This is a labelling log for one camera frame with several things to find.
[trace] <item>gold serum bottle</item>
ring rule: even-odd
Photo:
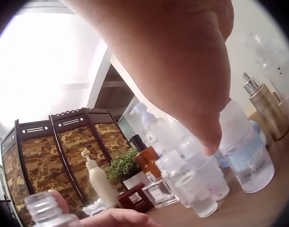
[[[274,96],[264,83],[258,84],[246,73],[242,77],[246,82],[244,88],[251,95],[249,100],[261,115],[273,139],[282,138],[288,132],[289,125]]]

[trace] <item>tabletop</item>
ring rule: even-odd
[[[271,140],[267,150],[275,166],[274,177],[264,189],[254,194],[244,193],[231,169],[225,168],[223,173],[230,193],[218,201],[218,209],[211,216],[200,218],[180,202],[153,208],[146,214],[164,227],[271,226],[289,197],[289,132],[282,139],[272,141],[264,125],[260,125]]]

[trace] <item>small red box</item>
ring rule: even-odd
[[[153,203],[151,203],[149,198],[141,190],[143,187],[144,184],[139,183],[118,196],[118,200],[123,208],[136,210],[140,213],[146,213],[154,207]]]

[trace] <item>white pot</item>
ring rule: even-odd
[[[123,183],[125,184],[128,190],[133,188],[135,185],[138,185],[141,182],[144,183],[146,186],[150,183],[147,176],[142,171],[137,173],[133,177],[123,181]]]

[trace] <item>green plant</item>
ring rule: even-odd
[[[141,171],[134,157],[138,154],[135,148],[129,148],[123,155],[117,156],[108,164],[105,171],[110,179],[126,180]]]

